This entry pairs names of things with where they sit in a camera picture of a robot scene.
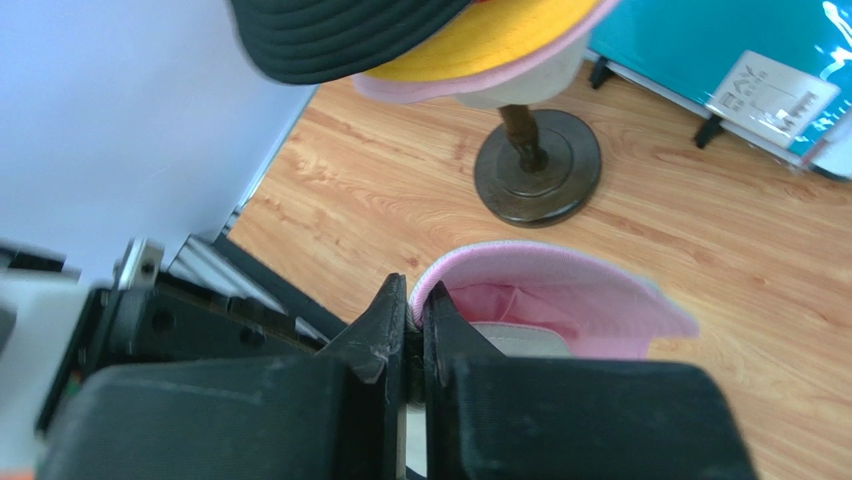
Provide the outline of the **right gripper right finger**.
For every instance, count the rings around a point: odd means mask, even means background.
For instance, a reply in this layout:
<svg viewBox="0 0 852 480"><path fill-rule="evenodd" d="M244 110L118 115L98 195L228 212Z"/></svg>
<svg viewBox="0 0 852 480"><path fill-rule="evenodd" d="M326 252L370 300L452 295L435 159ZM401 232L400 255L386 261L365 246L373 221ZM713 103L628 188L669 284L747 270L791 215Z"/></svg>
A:
<svg viewBox="0 0 852 480"><path fill-rule="evenodd" d="M518 358L443 284L423 317L431 479L754 479L729 404L702 369Z"/></svg>

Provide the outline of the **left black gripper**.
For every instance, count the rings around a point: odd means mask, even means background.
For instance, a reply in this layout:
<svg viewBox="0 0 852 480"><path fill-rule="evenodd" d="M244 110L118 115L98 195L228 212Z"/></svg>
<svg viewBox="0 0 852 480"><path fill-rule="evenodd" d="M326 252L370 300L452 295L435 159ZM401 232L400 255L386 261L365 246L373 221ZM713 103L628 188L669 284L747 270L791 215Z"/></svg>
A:
<svg viewBox="0 0 852 480"><path fill-rule="evenodd" d="M92 288L34 429L49 430L73 390L119 364L314 353L323 340L253 297L230 296L163 273L152 284Z"/></svg>

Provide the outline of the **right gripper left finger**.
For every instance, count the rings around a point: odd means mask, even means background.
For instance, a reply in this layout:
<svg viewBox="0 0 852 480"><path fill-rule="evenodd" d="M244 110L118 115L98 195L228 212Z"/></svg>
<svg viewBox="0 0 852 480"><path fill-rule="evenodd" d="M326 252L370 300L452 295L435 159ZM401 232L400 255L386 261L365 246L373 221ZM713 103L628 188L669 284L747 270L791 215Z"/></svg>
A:
<svg viewBox="0 0 852 480"><path fill-rule="evenodd" d="M46 432L43 479L403 479L406 281L314 353L119 364Z"/></svg>

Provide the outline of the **pink beige hat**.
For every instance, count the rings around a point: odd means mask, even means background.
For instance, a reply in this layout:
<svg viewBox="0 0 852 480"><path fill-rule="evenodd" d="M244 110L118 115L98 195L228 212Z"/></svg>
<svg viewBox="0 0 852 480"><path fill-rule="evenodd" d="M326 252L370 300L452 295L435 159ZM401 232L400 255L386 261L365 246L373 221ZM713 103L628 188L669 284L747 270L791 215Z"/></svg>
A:
<svg viewBox="0 0 852 480"><path fill-rule="evenodd" d="M548 243L482 242L440 257L409 296L408 334L421 332L438 285L461 317L510 357L644 360L655 339L700 333L652 281Z"/></svg>

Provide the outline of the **black hat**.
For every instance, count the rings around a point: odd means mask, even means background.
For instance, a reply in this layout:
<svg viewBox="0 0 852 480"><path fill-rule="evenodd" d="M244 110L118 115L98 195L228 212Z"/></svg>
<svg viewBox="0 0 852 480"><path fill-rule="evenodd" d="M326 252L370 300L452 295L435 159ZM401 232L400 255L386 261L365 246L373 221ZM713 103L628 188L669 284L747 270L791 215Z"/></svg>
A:
<svg viewBox="0 0 852 480"><path fill-rule="evenodd" d="M254 67L285 85L318 85L388 63L430 39L470 1L233 0Z"/></svg>

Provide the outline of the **pink bucket hat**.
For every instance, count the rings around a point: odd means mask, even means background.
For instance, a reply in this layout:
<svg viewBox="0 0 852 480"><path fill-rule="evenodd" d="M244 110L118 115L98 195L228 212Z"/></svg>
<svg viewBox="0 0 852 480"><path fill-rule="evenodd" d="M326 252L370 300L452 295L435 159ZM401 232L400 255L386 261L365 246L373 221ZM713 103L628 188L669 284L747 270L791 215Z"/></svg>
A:
<svg viewBox="0 0 852 480"><path fill-rule="evenodd" d="M398 82L371 79L364 72L354 75L353 84L365 97L395 104L412 104L438 97L454 98L461 94L479 92L518 77L550 59L580 37L587 33L591 34L593 28L601 23L617 5L614 1L603 2L606 6L604 12L595 14L592 19L582 21L578 27L551 44L518 60L479 74L443 81Z"/></svg>

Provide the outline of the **yellow bucket hat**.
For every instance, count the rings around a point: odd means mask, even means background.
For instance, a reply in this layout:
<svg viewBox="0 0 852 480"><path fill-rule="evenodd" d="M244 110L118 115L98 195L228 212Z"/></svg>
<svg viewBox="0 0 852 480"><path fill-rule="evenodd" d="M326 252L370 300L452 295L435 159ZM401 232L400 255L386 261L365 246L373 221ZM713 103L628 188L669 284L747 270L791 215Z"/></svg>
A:
<svg viewBox="0 0 852 480"><path fill-rule="evenodd" d="M593 0L477 1L422 44L365 75L430 82L479 74L551 44L605 9Z"/></svg>

